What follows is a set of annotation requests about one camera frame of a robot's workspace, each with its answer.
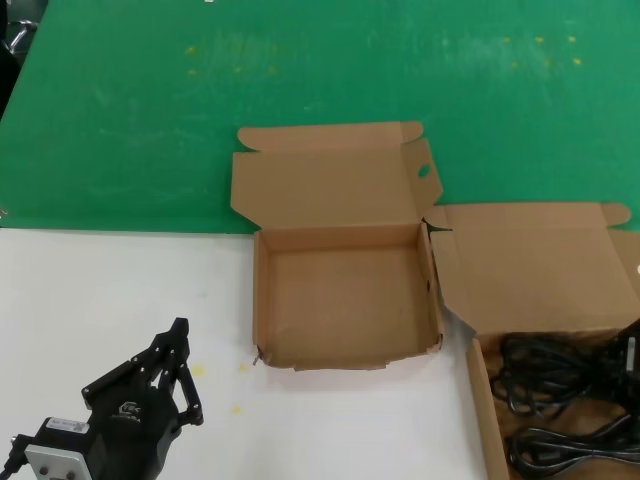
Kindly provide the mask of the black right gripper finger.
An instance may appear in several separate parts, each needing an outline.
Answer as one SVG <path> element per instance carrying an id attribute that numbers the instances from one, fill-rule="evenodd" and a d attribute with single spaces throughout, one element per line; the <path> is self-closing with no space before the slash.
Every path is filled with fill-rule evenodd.
<path id="1" fill-rule="evenodd" d="M 614 338 L 614 358 L 620 377 L 627 383 L 639 383 L 639 320 L 620 330 Z"/>

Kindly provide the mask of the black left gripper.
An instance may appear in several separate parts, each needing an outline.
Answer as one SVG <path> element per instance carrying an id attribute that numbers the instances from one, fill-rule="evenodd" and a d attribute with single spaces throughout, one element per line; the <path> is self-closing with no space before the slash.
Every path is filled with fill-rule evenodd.
<path id="1" fill-rule="evenodd" d="M 147 349 L 81 390 L 103 448 L 99 479 L 158 478 L 180 425 L 204 423 L 188 366 L 188 334 L 188 320 L 176 318 Z M 186 401 L 180 413 L 173 398 L 177 382 Z"/>

